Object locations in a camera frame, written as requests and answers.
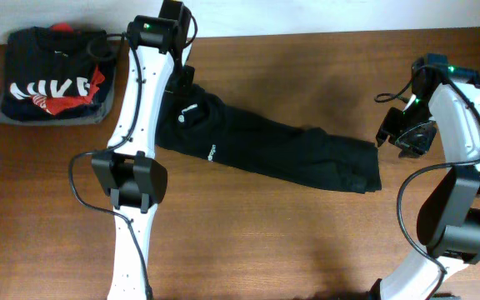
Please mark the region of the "black t-shirt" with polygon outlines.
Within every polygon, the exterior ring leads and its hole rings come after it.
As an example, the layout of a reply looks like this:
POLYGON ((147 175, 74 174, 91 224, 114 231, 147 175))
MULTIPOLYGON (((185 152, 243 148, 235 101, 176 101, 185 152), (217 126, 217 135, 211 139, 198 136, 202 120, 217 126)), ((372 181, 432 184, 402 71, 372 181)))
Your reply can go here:
POLYGON ((226 105, 192 85, 165 92, 157 125, 159 147, 310 188, 347 193, 381 190, 372 142, 291 127, 226 105))

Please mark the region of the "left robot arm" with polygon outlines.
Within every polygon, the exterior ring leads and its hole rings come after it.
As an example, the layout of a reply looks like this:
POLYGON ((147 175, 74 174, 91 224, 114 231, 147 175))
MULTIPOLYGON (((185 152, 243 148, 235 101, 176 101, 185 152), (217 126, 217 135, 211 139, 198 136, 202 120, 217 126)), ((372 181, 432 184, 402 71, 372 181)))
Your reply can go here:
POLYGON ((138 15, 127 26, 129 73, 122 108, 106 149, 92 155, 115 221, 110 299, 153 296, 148 252, 168 185, 168 172, 155 159, 158 117, 165 94, 184 92, 193 83, 187 60, 195 35, 195 18, 180 1, 165 1, 156 17, 138 15))

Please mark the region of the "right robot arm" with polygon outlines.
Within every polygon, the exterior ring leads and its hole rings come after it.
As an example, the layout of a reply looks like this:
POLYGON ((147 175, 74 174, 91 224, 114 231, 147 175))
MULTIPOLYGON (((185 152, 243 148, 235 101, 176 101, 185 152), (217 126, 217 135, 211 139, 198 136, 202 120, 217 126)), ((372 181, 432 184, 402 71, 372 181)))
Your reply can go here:
POLYGON ((389 109, 377 144, 420 158, 440 137, 445 161, 417 170, 399 188, 397 221, 412 250, 373 284, 370 299, 439 299, 447 279, 480 262, 480 74, 428 53, 412 64, 405 88, 412 95, 403 110, 389 109), (413 239, 403 221, 403 194, 412 180, 440 169, 447 173, 420 208, 413 239))

